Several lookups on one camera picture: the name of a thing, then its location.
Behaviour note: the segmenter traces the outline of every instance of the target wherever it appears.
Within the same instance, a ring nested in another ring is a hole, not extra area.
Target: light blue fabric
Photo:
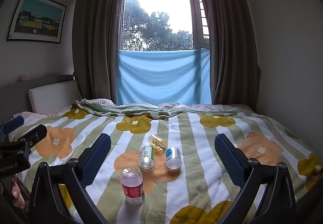
[[[210,51],[119,51],[117,104],[211,104]]]

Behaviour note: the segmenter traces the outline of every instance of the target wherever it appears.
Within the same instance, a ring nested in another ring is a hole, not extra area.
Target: tree
[[[166,12],[151,15],[137,0],[126,0],[123,15],[122,49],[132,51],[172,51],[193,49],[193,36],[187,31],[174,33]]]

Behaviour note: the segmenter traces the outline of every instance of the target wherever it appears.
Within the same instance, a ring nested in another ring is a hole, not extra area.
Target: white wall
[[[19,0],[5,0],[0,8],[0,86],[51,74],[72,74],[72,23],[76,0],[53,0],[67,6],[61,44],[9,41],[8,31]]]
[[[248,0],[262,70],[257,112],[280,121],[323,158],[323,5]]]

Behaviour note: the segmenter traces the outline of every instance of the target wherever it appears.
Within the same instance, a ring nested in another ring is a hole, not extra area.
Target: black picture frame
[[[60,44],[65,12],[66,6],[53,0],[19,0],[7,41]]]

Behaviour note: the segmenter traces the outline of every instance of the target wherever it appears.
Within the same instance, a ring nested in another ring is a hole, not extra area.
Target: clear plastic bottle
[[[177,169],[181,166],[180,150],[170,147],[166,150],[166,166],[170,169]]]
[[[128,203],[141,204],[145,200],[143,174],[139,168],[128,166],[122,169],[120,181]]]
[[[138,165],[142,171],[152,170],[154,167],[154,150],[151,146],[143,146],[140,149]]]
[[[151,134],[148,138],[148,143],[157,151],[165,150],[167,147],[167,141],[163,140],[156,134]]]

